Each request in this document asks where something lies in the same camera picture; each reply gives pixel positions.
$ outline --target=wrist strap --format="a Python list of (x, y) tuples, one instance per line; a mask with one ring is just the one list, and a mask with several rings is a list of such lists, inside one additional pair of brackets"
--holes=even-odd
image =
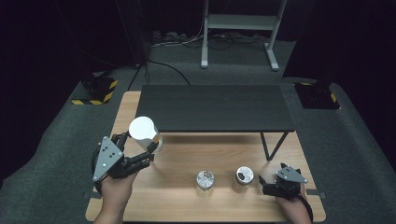
[(306, 211), (308, 212), (309, 218), (311, 219), (311, 222), (313, 222), (314, 221), (314, 214), (312, 213), (311, 205), (300, 194), (297, 195), (297, 198), (300, 199), (300, 201), (303, 203), (303, 205), (306, 208)]

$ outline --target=human hand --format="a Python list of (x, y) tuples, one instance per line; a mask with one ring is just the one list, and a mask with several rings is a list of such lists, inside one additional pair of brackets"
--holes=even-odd
[[(305, 187), (301, 184), (301, 196), (306, 200)], [(309, 218), (306, 208), (298, 198), (293, 198), (290, 201), (284, 198), (276, 197), (276, 201), (282, 208), (285, 216), (293, 224), (311, 224), (311, 219)]]
[(123, 179), (113, 179), (111, 176), (102, 180), (102, 209), (93, 223), (122, 223), (125, 207), (132, 194), (132, 184), (138, 172)]

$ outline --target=black table leg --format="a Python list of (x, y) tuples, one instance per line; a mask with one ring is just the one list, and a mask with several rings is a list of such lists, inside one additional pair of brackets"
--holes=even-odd
[(282, 145), (282, 143), (285, 140), (286, 136), (288, 136), (288, 133), (283, 133), (282, 137), (280, 137), (280, 139), (277, 142), (276, 147), (275, 147), (273, 153), (271, 154), (271, 156), (270, 156), (270, 154), (268, 152), (268, 146), (267, 146), (267, 143), (265, 142), (264, 133), (260, 133), (260, 136), (262, 137), (262, 145), (264, 146), (265, 157), (267, 158), (268, 161), (271, 161), (274, 158), (274, 156), (275, 156), (277, 150), (279, 149), (280, 145)]

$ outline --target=jar lid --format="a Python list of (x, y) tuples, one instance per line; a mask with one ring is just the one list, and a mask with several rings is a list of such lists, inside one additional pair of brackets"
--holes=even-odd
[(197, 185), (202, 190), (209, 190), (215, 184), (215, 176), (208, 171), (201, 171), (197, 176)]
[(239, 183), (243, 185), (250, 184), (251, 181), (253, 180), (253, 177), (254, 177), (253, 171), (246, 166), (241, 166), (236, 170), (235, 178)]

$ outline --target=black tabletop board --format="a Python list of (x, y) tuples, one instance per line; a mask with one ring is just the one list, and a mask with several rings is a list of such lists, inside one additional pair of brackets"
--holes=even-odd
[(278, 86), (143, 86), (136, 117), (164, 133), (283, 133), (294, 124)]

